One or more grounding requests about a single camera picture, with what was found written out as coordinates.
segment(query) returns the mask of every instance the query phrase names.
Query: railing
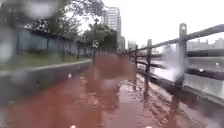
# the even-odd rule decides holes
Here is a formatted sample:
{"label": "railing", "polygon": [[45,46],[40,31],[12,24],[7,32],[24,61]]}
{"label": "railing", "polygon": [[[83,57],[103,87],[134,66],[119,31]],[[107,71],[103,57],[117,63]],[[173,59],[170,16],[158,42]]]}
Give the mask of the railing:
{"label": "railing", "polygon": [[[129,50],[129,56],[134,57],[134,63],[136,68],[137,64],[145,65],[145,70],[138,69],[138,72],[145,77],[145,92],[144,96],[147,96],[147,92],[149,90],[148,81],[151,83],[154,83],[156,85],[161,86],[163,89],[165,89],[168,93],[173,95],[172,102],[171,102],[171,109],[169,114],[169,121],[168,121],[168,127],[169,128],[175,128],[176,122],[174,121],[175,115],[177,113],[179,103],[183,102],[190,106],[191,108],[194,108],[197,106],[199,111],[203,110],[203,113],[223,113],[224,112],[224,106],[220,104],[220,102],[212,100],[210,96],[208,96],[205,93],[198,93],[196,91],[189,91],[186,90],[183,87],[183,81],[184,81],[184,75],[187,74],[193,74],[197,76],[207,77],[211,79],[216,80],[224,80],[224,72],[217,72],[212,70],[203,70],[200,71],[196,68],[188,68],[186,67],[186,60],[187,57],[220,57],[224,56],[224,50],[223,49],[216,49],[216,50],[199,50],[199,51],[187,51],[187,41],[199,37],[205,37],[211,34],[216,34],[224,32],[224,25],[217,25],[199,32],[194,32],[191,34],[187,34],[187,26],[186,24],[180,24],[179,28],[179,38],[168,40],[159,44],[152,45],[152,41],[148,40],[147,47],[138,49],[138,46],[136,46],[135,50]],[[167,79],[164,79],[156,74],[153,74],[150,72],[150,67],[154,68],[161,68],[166,69],[166,65],[162,64],[156,64],[153,63],[151,60],[154,58],[160,58],[163,55],[162,54],[152,54],[152,49],[166,46],[170,44],[177,44],[178,46],[178,56],[179,56],[179,64],[178,66],[181,69],[180,76],[175,81],[170,81]],[[147,54],[140,54],[139,51],[147,50]],[[144,58],[146,59],[146,62],[139,61],[138,58]],[[218,118],[223,122],[224,117],[220,114]]]}

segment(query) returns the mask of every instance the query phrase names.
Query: water droplet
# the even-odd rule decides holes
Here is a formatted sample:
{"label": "water droplet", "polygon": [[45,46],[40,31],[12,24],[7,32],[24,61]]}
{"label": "water droplet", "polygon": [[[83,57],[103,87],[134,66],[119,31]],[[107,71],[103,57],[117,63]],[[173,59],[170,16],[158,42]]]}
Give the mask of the water droplet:
{"label": "water droplet", "polygon": [[26,1],[24,3],[24,13],[32,19],[44,19],[51,17],[58,9],[59,1]]}
{"label": "water droplet", "polygon": [[10,100],[10,101],[9,101],[9,104],[10,104],[10,105],[13,105],[13,104],[15,104],[15,101],[14,101],[14,100]]}
{"label": "water droplet", "polygon": [[100,0],[92,0],[93,2],[100,2]]}
{"label": "water droplet", "polygon": [[28,78],[28,72],[26,70],[17,70],[12,74],[12,82],[16,84],[23,84]]}
{"label": "water droplet", "polygon": [[155,74],[171,81],[179,79],[184,72],[183,57],[179,52],[179,47],[176,45],[166,46],[162,57],[166,70],[156,68]]}
{"label": "water droplet", "polygon": [[70,128],[76,128],[76,126],[75,125],[72,125]]}
{"label": "water droplet", "polygon": [[9,13],[11,13],[13,10],[11,8],[9,8]]}
{"label": "water droplet", "polygon": [[0,64],[8,62],[14,53],[14,36],[11,30],[0,27]]}
{"label": "water droplet", "polygon": [[204,71],[204,69],[200,68],[200,69],[199,69],[199,71],[200,71],[200,72],[203,72],[203,71]]}
{"label": "water droplet", "polygon": [[71,73],[68,74],[68,78],[72,78],[72,74]]}
{"label": "water droplet", "polygon": [[186,26],[185,26],[185,25],[183,25],[181,29],[182,29],[182,30],[185,30],[185,29],[186,29]]}

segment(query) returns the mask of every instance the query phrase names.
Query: dark fence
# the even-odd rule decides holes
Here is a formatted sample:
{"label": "dark fence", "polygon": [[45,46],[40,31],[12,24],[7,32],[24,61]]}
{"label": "dark fence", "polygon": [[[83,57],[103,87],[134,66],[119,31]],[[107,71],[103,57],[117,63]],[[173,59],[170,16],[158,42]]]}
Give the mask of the dark fence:
{"label": "dark fence", "polygon": [[74,41],[63,36],[31,29],[17,29],[15,34],[15,50],[17,54],[31,52],[35,54],[58,54],[59,56],[74,56],[92,58],[103,55],[111,49],[80,46],[81,41]]}
{"label": "dark fence", "polygon": [[[224,101],[223,99],[219,99],[220,102],[217,102],[212,100],[214,99],[214,97],[211,98],[212,96],[208,96],[208,94],[205,94],[203,92],[199,93],[197,91],[189,91],[183,87],[185,73],[207,77],[211,79],[216,79],[216,80],[224,80],[224,72],[217,72],[217,71],[206,70],[206,69],[201,71],[197,68],[187,68],[186,66],[187,57],[189,58],[189,57],[222,57],[224,56],[223,49],[187,51],[187,47],[186,47],[187,41],[191,39],[205,37],[205,36],[220,33],[220,32],[224,32],[224,25],[217,25],[202,31],[187,34],[186,24],[180,24],[179,38],[168,40],[168,41],[155,44],[155,45],[152,45],[152,41],[148,40],[147,47],[138,49],[138,46],[136,46],[135,50],[129,50],[129,56],[134,57],[132,61],[134,61],[136,68],[138,68],[137,64],[145,65],[145,69],[138,68],[138,72],[145,77],[144,96],[148,94],[147,93],[149,89],[148,81],[161,86],[168,93],[173,95],[172,102],[170,105],[171,109],[170,109],[169,121],[168,121],[169,128],[177,127],[174,118],[175,118],[175,115],[177,114],[180,102],[187,104],[191,108],[200,108],[198,110],[199,111],[203,110],[203,113],[206,116],[216,115],[216,118],[219,118],[220,122],[224,121],[223,115],[219,114],[224,112],[224,106],[222,106],[222,103],[221,103]],[[168,46],[171,44],[176,44],[178,47],[178,49],[176,49],[178,50],[178,56],[179,56],[178,66],[182,69],[179,77],[175,79],[175,81],[164,79],[150,72],[150,67],[161,68],[161,69],[167,68],[166,65],[156,64],[151,61],[152,59],[161,58],[163,56],[163,54],[152,54],[152,49],[161,47],[161,46]],[[143,50],[147,50],[147,54],[141,54],[140,51],[143,51]],[[139,58],[146,59],[146,61],[139,61]]]}

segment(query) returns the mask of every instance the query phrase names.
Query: tall building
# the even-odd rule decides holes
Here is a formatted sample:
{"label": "tall building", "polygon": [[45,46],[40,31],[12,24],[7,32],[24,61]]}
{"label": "tall building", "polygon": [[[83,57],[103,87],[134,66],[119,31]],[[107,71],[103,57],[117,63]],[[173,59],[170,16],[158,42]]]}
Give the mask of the tall building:
{"label": "tall building", "polygon": [[121,15],[120,15],[120,9],[117,7],[106,7],[106,9],[103,11],[103,15],[101,18],[101,22],[107,26],[109,26],[111,29],[114,29],[117,31],[117,46],[118,48],[121,48],[120,43],[121,40]]}
{"label": "tall building", "polygon": [[125,48],[125,37],[123,37],[123,36],[121,36],[121,40],[120,40],[120,46],[119,46],[119,48],[121,49],[121,50],[125,50],[126,48]]}
{"label": "tall building", "polygon": [[136,42],[128,41],[128,49],[135,50]]}
{"label": "tall building", "polygon": [[219,38],[214,42],[208,42],[208,40],[202,42],[198,41],[189,41],[187,43],[187,50],[189,51],[197,51],[197,50],[206,50],[206,49],[223,49],[224,48],[224,39]]}

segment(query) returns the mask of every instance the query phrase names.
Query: raindrop on lens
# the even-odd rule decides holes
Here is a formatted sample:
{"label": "raindrop on lens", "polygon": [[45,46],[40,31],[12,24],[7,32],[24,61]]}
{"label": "raindrop on lens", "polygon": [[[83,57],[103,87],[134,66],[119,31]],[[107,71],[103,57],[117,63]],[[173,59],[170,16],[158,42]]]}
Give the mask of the raindrop on lens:
{"label": "raindrop on lens", "polygon": [[71,73],[68,74],[68,78],[72,78],[72,74]]}
{"label": "raindrop on lens", "polygon": [[51,17],[58,9],[58,0],[24,1],[23,12],[32,19],[44,19]]}
{"label": "raindrop on lens", "polygon": [[25,81],[28,79],[28,72],[27,70],[17,70],[12,75],[12,82],[17,84],[25,83]]}
{"label": "raindrop on lens", "polygon": [[12,58],[14,52],[13,42],[13,33],[9,29],[0,26],[0,64],[5,64]]}
{"label": "raindrop on lens", "polygon": [[77,128],[75,125],[72,125],[70,128]]}
{"label": "raindrop on lens", "polygon": [[204,71],[204,69],[200,68],[200,69],[199,69],[199,71],[200,71],[200,72],[203,72],[203,71]]}

